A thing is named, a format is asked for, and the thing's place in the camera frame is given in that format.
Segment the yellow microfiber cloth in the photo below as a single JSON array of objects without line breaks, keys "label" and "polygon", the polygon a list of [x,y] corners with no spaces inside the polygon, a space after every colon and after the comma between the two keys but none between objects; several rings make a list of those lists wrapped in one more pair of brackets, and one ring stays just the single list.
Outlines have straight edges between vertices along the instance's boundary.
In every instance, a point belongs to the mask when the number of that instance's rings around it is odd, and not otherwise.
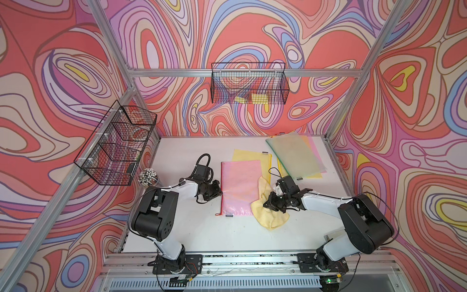
[{"label": "yellow microfiber cloth", "polygon": [[268,201],[272,188],[262,176],[258,180],[258,190],[259,198],[250,205],[255,219],[269,231],[283,226],[289,220],[289,214],[273,211],[263,206]]}]

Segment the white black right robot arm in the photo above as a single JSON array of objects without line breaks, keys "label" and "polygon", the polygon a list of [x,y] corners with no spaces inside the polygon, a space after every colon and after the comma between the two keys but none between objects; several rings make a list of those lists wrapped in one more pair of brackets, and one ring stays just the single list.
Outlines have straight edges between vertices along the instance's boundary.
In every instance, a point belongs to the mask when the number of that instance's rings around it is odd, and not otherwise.
[{"label": "white black right robot arm", "polygon": [[287,210],[318,211],[342,221],[345,233],[316,250],[314,263],[323,270],[352,254],[372,254],[395,235],[392,224],[367,195],[337,198],[301,190],[290,176],[276,182],[263,207],[283,214]]}]

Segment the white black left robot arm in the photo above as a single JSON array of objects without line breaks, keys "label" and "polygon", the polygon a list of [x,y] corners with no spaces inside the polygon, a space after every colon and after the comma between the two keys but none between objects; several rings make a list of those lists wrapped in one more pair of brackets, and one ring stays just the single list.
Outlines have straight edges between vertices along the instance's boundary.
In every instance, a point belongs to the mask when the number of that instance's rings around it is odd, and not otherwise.
[{"label": "white black left robot arm", "polygon": [[133,217],[127,222],[128,229],[136,235],[152,241],[163,259],[183,262],[185,247],[170,233],[175,226],[176,210],[180,198],[193,197],[202,203],[222,195],[220,182],[214,180],[214,170],[197,165],[191,175],[181,178],[172,186],[158,187],[159,177],[155,170],[143,170],[138,181],[147,188],[142,195]]}]

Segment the pink mesh document bag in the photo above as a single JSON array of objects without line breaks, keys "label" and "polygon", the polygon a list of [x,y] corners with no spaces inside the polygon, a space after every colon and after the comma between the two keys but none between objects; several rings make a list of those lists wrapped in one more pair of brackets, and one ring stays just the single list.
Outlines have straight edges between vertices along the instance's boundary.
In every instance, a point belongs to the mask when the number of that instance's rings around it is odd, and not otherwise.
[{"label": "pink mesh document bag", "polygon": [[308,137],[308,142],[310,144],[310,148],[313,152],[313,154],[315,155],[315,158],[316,158],[316,161],[318,163],[318,166],[319,166],[319,169],[321,171],[321,173],[326,173],[327,172],[327,168],[326,166],[324,165],[323,161],[322,161],[322,158],[321,158],[321,155],[317,149],[317,145],[313,139],[313,137],[309,136]]}]

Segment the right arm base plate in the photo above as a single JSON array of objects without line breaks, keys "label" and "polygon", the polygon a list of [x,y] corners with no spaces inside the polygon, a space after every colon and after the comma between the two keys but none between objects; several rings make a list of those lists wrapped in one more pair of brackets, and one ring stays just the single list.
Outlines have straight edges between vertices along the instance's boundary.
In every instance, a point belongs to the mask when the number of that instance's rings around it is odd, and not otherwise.
[{"label": "right arm base plate", "polygon": [[299,265],[302,273],[339,273],[345,274],[349,271],[344,258],[338,261],[328,259],[325,254],[299,253],[294,264]]}]

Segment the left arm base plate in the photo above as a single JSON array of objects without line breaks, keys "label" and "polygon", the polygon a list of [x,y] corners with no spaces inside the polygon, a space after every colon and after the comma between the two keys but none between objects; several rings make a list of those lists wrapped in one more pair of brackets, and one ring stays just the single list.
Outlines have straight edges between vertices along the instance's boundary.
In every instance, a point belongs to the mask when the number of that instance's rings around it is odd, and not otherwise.
[{"label": "left arm base plate", "polygon": [[156,275],[179,275],[186,274],[195,276],[200,274],[203,269],[203,256],[201,254],[189,254],[187,256],[181,255],[177,260],[165,259],[158,255],[156,259],[151,262],[153,267],[153,274]]}]

